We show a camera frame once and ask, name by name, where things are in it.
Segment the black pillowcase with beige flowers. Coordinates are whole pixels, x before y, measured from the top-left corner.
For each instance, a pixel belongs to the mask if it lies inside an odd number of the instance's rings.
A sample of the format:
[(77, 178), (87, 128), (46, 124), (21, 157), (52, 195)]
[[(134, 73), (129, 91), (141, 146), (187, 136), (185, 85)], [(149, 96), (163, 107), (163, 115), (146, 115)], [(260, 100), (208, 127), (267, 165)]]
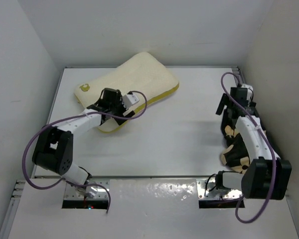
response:
[(239, 131), (228, 116), (227, 109), (223, 112), (221, 132), (227, 145), (221, 152), (221, 163), (234, 172), (245, 174), (251, 160)]

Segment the cream pillow with yellow edge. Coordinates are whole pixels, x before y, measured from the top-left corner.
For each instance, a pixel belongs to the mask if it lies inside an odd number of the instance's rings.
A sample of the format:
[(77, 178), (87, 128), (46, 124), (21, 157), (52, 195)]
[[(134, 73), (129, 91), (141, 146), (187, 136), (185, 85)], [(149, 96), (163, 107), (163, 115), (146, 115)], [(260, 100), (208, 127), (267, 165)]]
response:
[(167, 98), (179, 88), (179, 80), (158, 60), (147, 52), (134, 55), (110, 73), (89, 82), (80, 83), (74, 90), (78, 102), (87, 108), (95, 103), (104, 88), (120, 90), (122, 95), (139, 91), (139, 102), (131, 106), (124, 116), (134, 112), (142, 113), (145, 103), (148, 106)]

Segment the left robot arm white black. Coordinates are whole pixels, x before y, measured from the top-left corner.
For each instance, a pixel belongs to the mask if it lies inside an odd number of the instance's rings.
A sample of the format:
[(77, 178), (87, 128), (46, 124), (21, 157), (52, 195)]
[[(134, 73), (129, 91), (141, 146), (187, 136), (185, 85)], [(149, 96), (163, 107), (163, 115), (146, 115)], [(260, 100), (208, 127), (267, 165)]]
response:
[(38, 137), (32, 162), (74, 185), (86, 184), (90, 174), (73, 162), (74, 139), (109, 119), (124, 123), (135, 114), (132, 111), (124, 116), (124, 113), (138, 102), (133, 92), (123, 96), (119, 90), (103, 89), (99, 99), (81, 114), (44, 129)]

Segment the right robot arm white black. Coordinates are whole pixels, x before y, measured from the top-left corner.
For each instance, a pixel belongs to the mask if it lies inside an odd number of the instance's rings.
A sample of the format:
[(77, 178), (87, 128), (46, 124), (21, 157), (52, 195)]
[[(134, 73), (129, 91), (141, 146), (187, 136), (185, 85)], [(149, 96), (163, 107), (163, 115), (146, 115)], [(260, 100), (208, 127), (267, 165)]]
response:
[(232, 87), (229, 95), (222, 95), (216, 113), (223, 116), (221, 131), (227, 144), (221, 162), (230, 168), (216, 174), (216, 189), (235, 189), (247, 199), (265, 199), (274, 178), (271, 199), (283, 199), (292, 166), (281, 159), (262, 127), (252, 87)]

